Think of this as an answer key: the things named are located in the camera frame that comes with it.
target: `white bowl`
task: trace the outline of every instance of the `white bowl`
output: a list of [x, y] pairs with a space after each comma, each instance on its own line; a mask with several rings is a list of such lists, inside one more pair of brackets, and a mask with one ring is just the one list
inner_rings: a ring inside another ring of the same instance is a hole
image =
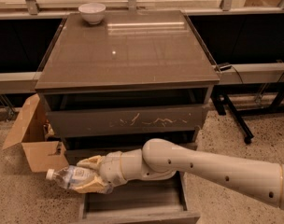
[[105, 17], [106, 6], [104, 4], [90, 3], [78, 7], [82, 19], [89, 24], [98, 24]]

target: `cabinet top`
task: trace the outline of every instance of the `cabinet top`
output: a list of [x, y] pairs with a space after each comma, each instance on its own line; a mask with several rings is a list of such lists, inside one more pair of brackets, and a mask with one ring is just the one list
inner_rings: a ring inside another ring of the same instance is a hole
[[97, 25], [68, 16], [35, 88], [134, 91], [218, 81], [180, 11], [111, 11]]

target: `box flap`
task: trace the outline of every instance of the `box flap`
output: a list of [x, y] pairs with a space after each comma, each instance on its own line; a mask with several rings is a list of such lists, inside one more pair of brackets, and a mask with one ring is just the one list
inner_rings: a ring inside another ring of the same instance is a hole
[[43, 124], [46, 115], [37, 94], [29, 97], [23, 104], [6, 140], [3, 149], [21, 142], [44, 141]]
[[68, 166], [64, 156], [66, 149], [59, 141], [21, 144], [34, 173], [47, 172], [49, 168], [59, 170]]

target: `scratch mark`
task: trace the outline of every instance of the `scratch mark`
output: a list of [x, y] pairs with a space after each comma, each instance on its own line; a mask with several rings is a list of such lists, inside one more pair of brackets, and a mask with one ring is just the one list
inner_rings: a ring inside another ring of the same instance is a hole
[[184, 120], [184, 119], [180, 119], [182, 122], [184, 122], [184, 123], [188, 123], [188, 121], [187, 120]]
[[164, 127], [166, 126], [166, 122], [169, 122], [169, 123], [176, 122], [176, 120], [157, 118], [157, 119], [154, 120], [153, 122], [150, 122], [150, 123], [148, 123], [148, 122], [142, 122], [142, 123], [143, 123], [143, 124], [148, 124], [148, 125], [150, 125], [150, 124], [155, 124], [155, 123], [157, 123], [157, 122], [159, 122], [159, 121], [162, 123], [162, 125], [163, 125]]
[[137, 113], [136, 116], [132, 119], [131, 126], [135, 124], [136, 119], [140, 116], [140, 113]]

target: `speckled floor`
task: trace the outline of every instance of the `speckled floor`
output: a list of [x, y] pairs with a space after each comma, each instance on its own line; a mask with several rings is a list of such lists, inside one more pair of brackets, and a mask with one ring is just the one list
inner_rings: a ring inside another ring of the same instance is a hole
[[[81, 196], [58, 188], [45, 174], [31, 173], [21, 146], [2, 151], [13, 124], [0, 109], [0, 223], [69, 223], [77, 221]], [[261, 161], [284, 163], [284, 114], [246, 119], [255, 138], [250, 146], [233, 117], [219, 116], [211, 106], [198, 150]], [[198, 223], [281, 223], [284, 211], [239, 193], [186, 175], [188, 201], [199, 211]]]

